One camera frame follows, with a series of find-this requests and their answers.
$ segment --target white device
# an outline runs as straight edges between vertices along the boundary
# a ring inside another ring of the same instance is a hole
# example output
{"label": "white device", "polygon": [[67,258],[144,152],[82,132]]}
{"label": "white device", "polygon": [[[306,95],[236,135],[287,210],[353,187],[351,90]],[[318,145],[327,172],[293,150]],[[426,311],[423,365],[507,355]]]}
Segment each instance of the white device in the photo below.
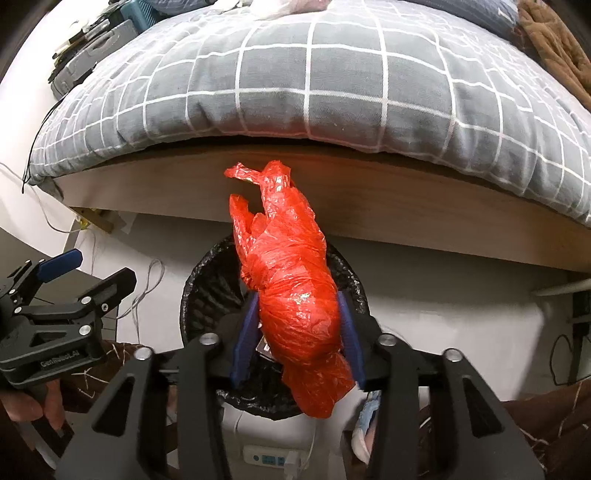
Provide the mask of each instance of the white device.
{"label": "white device", "polygon": [[298,469],[301,469],[308,455],[308,452],[303,452],[302,450],[245,445],[242,449],[242,457],[246,463],[250,463],[251,465],[283,468],[290,452],[299,453],[300,464],[298,465]]}

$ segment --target trash bin liner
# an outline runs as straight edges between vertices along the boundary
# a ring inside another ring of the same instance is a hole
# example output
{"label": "trash bin liner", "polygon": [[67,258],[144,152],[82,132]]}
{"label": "trash bin liner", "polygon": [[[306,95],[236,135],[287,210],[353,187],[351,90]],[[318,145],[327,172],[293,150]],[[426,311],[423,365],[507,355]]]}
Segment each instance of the trash bin liner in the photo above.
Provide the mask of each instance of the trash bin liner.
{"label": "trash bin liner", "polygon": [[[369,313],[363,285],[351,266],[330,244],[326,262],[339,290],[349,290],[355,309]],[[202,258],[185,283],[181,299],[180,330],[183,343],[215,330],[226,314],[244,304],[241,290],[240,260],[234,238],[226,237]],[[281,381],[282,366],[255,354],[249,377],[240,389],[218,390],[218,396],[239,410],[281,420],[301,414],[290,389]]]}

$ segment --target wooden bed frame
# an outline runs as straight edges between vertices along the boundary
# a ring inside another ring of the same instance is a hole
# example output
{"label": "wooden bed frame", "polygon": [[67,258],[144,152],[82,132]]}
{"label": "wooden bed frame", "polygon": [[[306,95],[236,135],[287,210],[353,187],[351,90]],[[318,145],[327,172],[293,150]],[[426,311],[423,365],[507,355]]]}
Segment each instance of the wooden bed frame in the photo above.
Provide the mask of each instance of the wooden bed frame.
{"label": "wooden bed frame", "polygon": [[591,229],[488,182],[401,155],[308,141],[222,138],[159,145],[56,179],[71,207],[229,222],[259,190],[223,176],[279,159],[325,233],[591,273]]}

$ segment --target hand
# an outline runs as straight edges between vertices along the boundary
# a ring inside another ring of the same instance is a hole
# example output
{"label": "hand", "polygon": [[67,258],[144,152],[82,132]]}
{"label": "hand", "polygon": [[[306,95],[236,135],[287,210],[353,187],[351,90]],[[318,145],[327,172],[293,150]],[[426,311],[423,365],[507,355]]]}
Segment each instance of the hand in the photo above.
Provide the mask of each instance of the hand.
{"label": "hand", "polygon": [[43,406],[30,395],[20,391],[0,391],[0,402],[12,421],[33,421],[45,415],[53,429],[59,430],[66,420],[59,380],[47,384],[47,396]]}

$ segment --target red plastic bag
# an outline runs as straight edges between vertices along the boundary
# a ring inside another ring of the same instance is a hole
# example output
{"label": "red plastic bag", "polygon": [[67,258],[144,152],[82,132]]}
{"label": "red plastic bag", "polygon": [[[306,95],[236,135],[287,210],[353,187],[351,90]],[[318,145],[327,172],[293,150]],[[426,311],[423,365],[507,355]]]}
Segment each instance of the red plastic bag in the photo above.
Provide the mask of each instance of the red plastic bag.
{"label": "red plastic bag", "polygon": [[326,265],[324,235],[280,161],[262,172],[239,163],[225,175],[261,188],[265,214],[253,215],[246,199],[230,196],[242,279],[259,292],[262,331],[284,366],[283,382],[302,412],[328,418],[355,383],[339,353],[337,288]]}

